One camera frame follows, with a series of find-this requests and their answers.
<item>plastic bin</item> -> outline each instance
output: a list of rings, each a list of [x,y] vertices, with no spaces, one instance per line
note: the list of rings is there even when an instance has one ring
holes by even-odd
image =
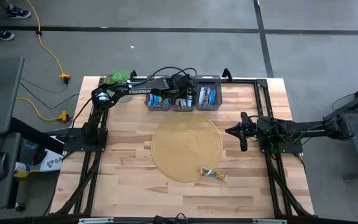
[[[150,104],[150,96],[154,96],[152,104]],[[154,100],[161,100],[161,98],[159,96],[155,96],[153,94],[146,95],[146,100],[144,101],[144,104],[147,106],[147,108],[150,111],[167,111],[170,109],[170,99],[165,99],[163,106],[154,106],[154,104],[153,104]]]
[[[197,109],[200,111],[216,111],[222,105],[222,85],[219,75],[198,75]]]
[[[166,75],[158,75],[155,76],[153,78],[162,78],[162,77],[166,77]],[[147,108],[150,111],[168,111],[170,109],[170,99],[165,99],[164,100],[164,105],[163,106],[153,106],[150,105],[150,96],[152,96],[153,94],[147,94],[146,95],[146,99],[144,101],[144,104],[147,106]]]
[[[193,111],[196,108],[196,94],[189,93],[187,99],[171,99],[171,107],[173,111]]]

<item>wooden table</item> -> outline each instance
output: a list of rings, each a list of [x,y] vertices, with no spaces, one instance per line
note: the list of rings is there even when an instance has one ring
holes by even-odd
[[[283,79],[267,80],[274,116],[291,119]],[[76,114],[89,99],[98,81],[99,77],[84,77]],[[224,132],[241,120],[241,111],[246,111],[248,115],[257,114],[253,86],[225,84],[222,91],[223,104],[219,111],[194,110],[192,113],[210,119],[218,127],[223,139],[218,171],[228,173],[227,183],[211,178],[181,183],[161,174],[151,157],[152,135],[167,117],[184,112],[149,111],[144,105],[145,96],[134,96],[130,102],[118,103],[109,111],[108,145],[101,158],[92,216],[174,217],[182,212],[187,217],[273,217],[266,163],[259,145],[249,141],[248,151],[241,152],[239,140]],[[76,120],[75,127],[82,127],[88,120],[90,110],[89,104]],[[76,152],[64,160],[51,212],[61,208],[76,189],[83,157],[83,152]],[[283,154],[283,164],[288,187],[302,206],[313,213],[301,162],[292,154]],[[278,195],[284,211],[280,190]]]

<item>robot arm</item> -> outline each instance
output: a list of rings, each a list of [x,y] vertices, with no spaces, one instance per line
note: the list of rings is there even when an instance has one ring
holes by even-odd
[[[85,144],[98,141],[98,126],[103,113],[126,95],[154,94],[166,98],[185,98],[188,92],[195,94],[195,85],[189,75],[174,74],[170,77],[146,79],[142,82],[101,84],[92,91],[93,110],[83,126]]]
[[[251,118],[258,117],[253,123]],[[328,121],[296,123],[283,119],[264,116],[248,116],[241,113],[241,123],[226,130],[240,139],[241,151],[247,150],[247,138],[254,137],[259,140],[261,149],[270,151],[272,146],[284,153],[302,152],[300,139],[326,136],[332,139],[348,140],[353,137],[346,119],[340,116]]]

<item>person's foot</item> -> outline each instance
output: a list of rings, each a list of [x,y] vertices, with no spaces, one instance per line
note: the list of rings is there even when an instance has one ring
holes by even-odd
[[[13,40],[13,38],[15,37],[15,35],[9,31],[0,29],[0,39],[1,40],[5,40],[5,41],[9,41],[9,40]]]
[[[31,16],[31,12],[18,8],[13,4],[10,4],[6,8],[5,12],[11,19],[26,19]]]

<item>concrete floor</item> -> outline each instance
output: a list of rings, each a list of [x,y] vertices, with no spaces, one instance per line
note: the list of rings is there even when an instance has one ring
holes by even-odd
[[[13,2],[29,8],[25,1]],[[42,24],[48,26],[257,28],[252,0],[32,2]],[[358,30],[358,0],[260,0],[260,6],[266,29]],[[0,24],[35,25],[36,20],[33,16],[9,21],[0,12]],[[15,41],[0,41],[0,57],[23,56],[24,78],[50,90],[62,89],[58,67],[41,48],[34,32],[14,33]],[[44,32],[43,40],[73,76],[67,91],[59,95],[30,86],[50,106],[77,93],[83,76],[102,75],[105,71],[150,74],[174,65],[195,67],[202,74],[220,74],[229,68],[237,77],[266,77],[259,34]],[[358,36],[267,35],[267,44],[274,76],[285,80],[294,121],[321,119],[332,110],[336,99],[358,90]],[[23,89],[18,96],[32,98]],[[52,111],[36,104],[42,114],[53,117],[61,110],[72,114],[76,98]],[[41,121],[26,102],[17,102],[14,115],[41,131],[67,126]],[[324,218],[358,221],[358,181],[342,181],[344,174],[358,170],[349,144],[318,138],[306,144],[304,150],[315,213]],[[56,178],[57,174],[51,174],[43,183],[46,187],[39,185],[37,177],[27,181],[25,189],[32,190],[24,190],[22,198],[32,206],[20,215],[43,214]]]

